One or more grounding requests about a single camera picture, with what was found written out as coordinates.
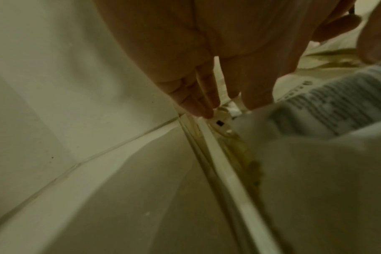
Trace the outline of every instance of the hand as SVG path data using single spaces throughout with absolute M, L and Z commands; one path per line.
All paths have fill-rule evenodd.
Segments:
M 355 0 L 95 0 L 124 51 L 177 104 L 210 118 L 219 106 L 214 57 L 228 95 L 246 107 L 272 101 L 308 42 L 354 29 Z
M 373 10 L 358 39 L 358 54 L 367 63 L 381 61 L 381 2 Z

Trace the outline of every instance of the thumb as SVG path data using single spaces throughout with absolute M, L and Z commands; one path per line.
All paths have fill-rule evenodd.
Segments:
M 234 97 L 241 91 L 242 101 L 248 109 L 273 102 L 274 84 L 287 63 L 286 57 L 292 46 L 288 38 L 276 41 L 250 54 L 220 58 L 229 96 Z
M 358 39 L 357 51 L 368 63 L 381 61 L 381 2 L 372 12 Z

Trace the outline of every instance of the small black square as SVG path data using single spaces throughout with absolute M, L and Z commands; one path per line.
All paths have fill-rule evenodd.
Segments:
M 220 127 L 222 127 L 222 126 L 224 125 L 224 123 L 221 122 L 220 120 L 218 120 L 216 123 L 217 123 Z

